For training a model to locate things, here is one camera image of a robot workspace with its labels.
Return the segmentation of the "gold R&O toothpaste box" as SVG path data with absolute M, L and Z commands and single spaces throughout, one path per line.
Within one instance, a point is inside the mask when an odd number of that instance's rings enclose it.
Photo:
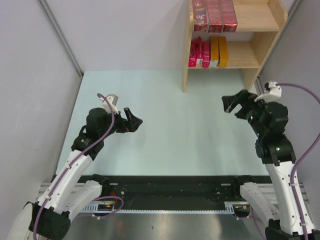
M 210 37 L 210 63 L 211 68 L 216 68 L 219 64 L 219 38 L 217 36 Z

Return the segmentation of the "orange toothpaste box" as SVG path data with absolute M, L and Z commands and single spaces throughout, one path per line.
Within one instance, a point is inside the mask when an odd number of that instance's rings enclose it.
M 219 62 L 218 66 L 220 68 L 225 68 L 229 62 L 228 45 L 225 36 L 218 37 L 218 47 L 219 47 Z

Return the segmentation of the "pink toothpaste box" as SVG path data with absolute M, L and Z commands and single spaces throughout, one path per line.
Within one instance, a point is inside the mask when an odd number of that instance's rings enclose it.
M 203 62 L 203 41 L 199 36 L 195 40 L 196 65 L 201 66 Z
M 188 67 L 189 68 L 195 67 L 196 64 L 197 64 L 197 57 L 196 57 L 195 41 L 192 40 L 190 44 Z
M 202 44 L 202 67 L 204 69 L 209 68 L 211 62 L 211 43 L 209 41 L 205 41 Z

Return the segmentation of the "silver toothpaste box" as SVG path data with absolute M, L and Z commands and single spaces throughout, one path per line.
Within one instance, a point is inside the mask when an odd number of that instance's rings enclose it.
M 237 15 L 232 0 L 220 0 L 223 33 L 235 33 L 238 27 Z
M 220 34 L 223 31 L 223 17 L 219 0 L 207 0 L 206 9 L 208 16 L 208 32 Z

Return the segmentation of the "red 3D toothpaste box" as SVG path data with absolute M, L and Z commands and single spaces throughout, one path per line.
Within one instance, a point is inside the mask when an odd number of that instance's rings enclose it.
M 208 15 L 205 0 L 192 0 L 193 31 L 195 33 L 208 32 Z

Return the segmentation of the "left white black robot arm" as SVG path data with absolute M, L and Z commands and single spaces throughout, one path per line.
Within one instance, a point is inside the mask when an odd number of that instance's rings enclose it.
M 143 120 L 134 116 L 128 107 L 126 117 L 118 112 L 93 108 L 86 117 L 86 124 L 71 146 L 71 152 L 61 171 L 47 190 L 32 205 L 29 230 L 33 239 L 46 237 L 62 240 L 76 216 L 95 199 L 110 196 L 109 180 L 98 174 L 90 176 L 84 186 L 72 193 L 84 171 L 94 162 L 104 147 L 104 139 L 114 133 L 134 133 Z

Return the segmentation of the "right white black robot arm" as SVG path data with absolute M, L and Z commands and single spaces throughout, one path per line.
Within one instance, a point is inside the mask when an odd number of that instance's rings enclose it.
M 240 105 L 235 116 L 246 120 L 257 136 L 256 154 L 269 174 L 277 206 L 265 197 L 249 175 L 234 180 L 231 196 L 249 203 L 252 217 L 259 217 L 265 227 L 267 240 L 318 240 L 320 232 L 304 204 L 297 178 L 294 148 L 284 134 L 289 121 L 287 107 L 274 101 L 266 102 L 245 89 L 221 100 L 226 113 Z

